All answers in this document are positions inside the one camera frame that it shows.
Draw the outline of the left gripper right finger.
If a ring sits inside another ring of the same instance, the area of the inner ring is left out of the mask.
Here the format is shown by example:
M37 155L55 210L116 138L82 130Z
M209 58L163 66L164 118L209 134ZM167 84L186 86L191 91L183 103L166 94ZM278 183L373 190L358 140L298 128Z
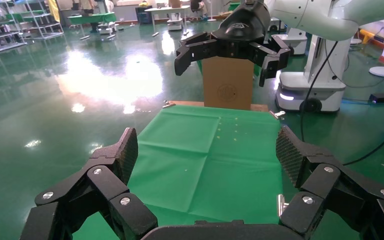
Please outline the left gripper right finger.
M325 212L332 211L362 240L384 240L384 184L343 165L329 150L301 141L286 125L275 153L298 190L288 204L277 198L282 226L308 240Z

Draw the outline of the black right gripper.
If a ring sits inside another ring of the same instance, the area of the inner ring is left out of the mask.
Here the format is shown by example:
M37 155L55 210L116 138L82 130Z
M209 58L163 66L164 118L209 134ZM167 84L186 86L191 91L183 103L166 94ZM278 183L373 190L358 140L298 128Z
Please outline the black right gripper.
M179 42L174 72L181 76L192 62L215 56L246 59L260 67L259 86L287 67L291 48L277 35L264 43L270 13L263 0L246 0L211 35L204 31Z

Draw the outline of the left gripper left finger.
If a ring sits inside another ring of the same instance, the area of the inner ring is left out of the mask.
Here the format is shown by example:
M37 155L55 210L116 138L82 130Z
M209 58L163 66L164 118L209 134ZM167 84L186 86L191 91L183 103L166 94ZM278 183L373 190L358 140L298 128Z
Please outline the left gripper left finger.
M128 188L137 157L137 132L128 127L118 142L96 149L80 170L35 197L20 238L71 240L99 213L119 239L142 239L158 220Z

